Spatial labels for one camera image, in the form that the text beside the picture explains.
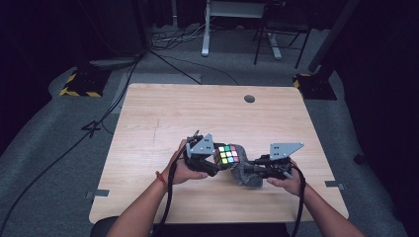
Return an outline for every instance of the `table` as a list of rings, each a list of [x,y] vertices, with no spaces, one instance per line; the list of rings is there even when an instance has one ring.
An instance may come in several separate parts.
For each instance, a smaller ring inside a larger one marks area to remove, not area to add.
[[[210,17],[238,17],[238,18],[262,18],[265,3],[245,2],[219,2],[207,0],[206,29],[204,33],[202,56],[210,54]],[[282,59],[278,48],[275,34],[267,34],[272,52],[276,59]]]
[[[254,103],[244,97],[251,95]],[[240,144],[249,160],[269,153],[272,142],[304,142],[292,158],[306,180],[345,217],[334,181],[302,97],[296,88],[131,84],[110,147],[90,221],[120,215],[156,179],[182,139],[196,130],[214,142]],[[166,198],[155,222],[160,222]],[[295,221],[298,197],[264,180],[260,190],[237,186],[229,171],[174,187],[167,223]],[[304,209],[302,221],[312,220]]]

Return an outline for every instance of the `rubik's cube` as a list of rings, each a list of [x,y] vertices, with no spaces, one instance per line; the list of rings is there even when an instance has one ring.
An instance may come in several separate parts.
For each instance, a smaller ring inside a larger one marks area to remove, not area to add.
[[[240,162],[240,158],[234,145],[225,145],[216,148],[213,161],[221,170],[231,170]]]

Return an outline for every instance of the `human arm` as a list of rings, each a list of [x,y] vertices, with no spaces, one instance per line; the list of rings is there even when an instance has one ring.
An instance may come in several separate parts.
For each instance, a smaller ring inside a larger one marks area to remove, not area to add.
[[[291,180],[268,178],[268,183],[284,188],[292,195],[299,196],[300,178],[293,169]],[[310,212],[322,236],[365,236],[354,224],[327,203],[309,184],[304,189],[304,204]]]
[[[175,161],[186,140],[179,145],[179,149],[173,154],[169,164],[161,173],[166,183],[168,182],[169,169]],[[191,171],[183,159],[178,160],[173,184],[178,185],[186,181],[200,180],[208,176],[206,173]],[[158,206],[166,194],[163,183],[155,179],[148,188],[118,217],[112,226],[108,236],[149,236]]]

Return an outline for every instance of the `red bracelet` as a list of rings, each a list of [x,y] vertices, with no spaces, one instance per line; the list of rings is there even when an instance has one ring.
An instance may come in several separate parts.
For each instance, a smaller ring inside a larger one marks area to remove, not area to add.
[[[163,176],[160,174],[160,172],[158,172],[158,171],[156,171],[156,176],[157,176],[157,179],[159,180],[159,181],[161,181],[161,183],[163,183],[163,186],[164,186],[164,190],[166,191],[166,193],[167,193],[167,183],[166,183],[166,181],[164,180],[164,178],[163,178]]]

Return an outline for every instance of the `stand base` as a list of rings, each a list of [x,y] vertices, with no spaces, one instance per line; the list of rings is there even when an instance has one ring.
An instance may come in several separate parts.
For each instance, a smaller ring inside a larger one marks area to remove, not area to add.
[[[102,97],[111,72],[95,70],[86,73],[74,70],[59,95]]]
[[[293,77],[293,86],[298,88],[306,100],[336,101],[329,81],[317,80],[316,75],[296,74]]]

